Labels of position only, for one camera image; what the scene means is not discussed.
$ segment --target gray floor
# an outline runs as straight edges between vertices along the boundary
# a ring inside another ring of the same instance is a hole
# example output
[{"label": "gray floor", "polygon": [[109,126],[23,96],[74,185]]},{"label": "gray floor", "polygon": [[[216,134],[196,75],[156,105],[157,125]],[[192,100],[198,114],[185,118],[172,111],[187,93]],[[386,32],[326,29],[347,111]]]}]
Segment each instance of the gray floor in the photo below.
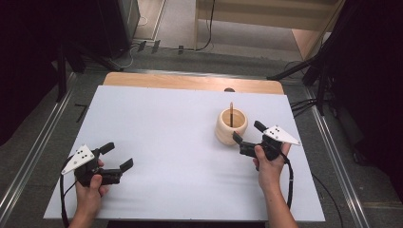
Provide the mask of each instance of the gray floor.
[{"label": "gray floor", "polygon": [[[256,80],[265,80],[265,76],[282,72],[284,67],[294,58],[293,55],[289,59],[287,57],[279,58],[276,53],[272,53],[273,55],[270,57],[261,57],[258,52],[257,57],[204,52],[179,54],[177,50],[169,48],[159,48],[157,52],[152,53],[151,47],[140,52],[133,49],[131,53],[133,63],[125,69],[129,72],[138,70],[200,72],[220,74],[223,77],[236,75],[235,77]],[[130,55],[127,53],[116,62],[120,65],[128,65],[131,62]],[[89,105],[96,87],[103,83],[108,73],[102,66],[90,60],[87,60],[86,63],[86,72],[75,74],[76,84],[72,88],[71,97],[63,115],[48,138],[40,160],[35,165],[21,196],[19,196],[16,204],[12,205],[13,210],[5,227],[63,226],[60,220],[46,220],[43,219],[43,215],[59,178],[59,169],[67,158],[81,126],[82,121],[77,123],[77,119],[82,108],[75,106],[75,104]],[[299,72],[281,81],[290,102],[307,98],[306,87],[300,82],[301,77]],[[57,89],[54,88],[22,123],[12,139],[0,146],[0,157],[3,161],[0,171],[7,174],[0,176],[1,196],[6,193],[8,186],[14,180],[25,157],[34,145],[36,137],[40,134],[52,108],[55,106],[56,96]],[[352,147],[347,142],[343,129],[337,119],[328,111],[327,106],[325,106],[325,112],[325,119],[332,132],[339,155],[352,180],[370,225],[372,227],[403,227],[403,207],[392,189],[388,177],[375,167],[360,166],[354,162]],[[323,182],[335,199],[340,209],[344,227],[355,227],[351,210],[345,200],[326,145],[318,130],[314,112],[312,110],[304,112],[296,118],[296,123],[313,174]],[[315,184],[326,221],[302,222],[299,226],[341,227],[340,218],[330,196],[318,181],[315,180]],[[172,225],[183,227],[183,224],[179,223]],[[93,227],[106,226],[107,221],[97,220]]]}]

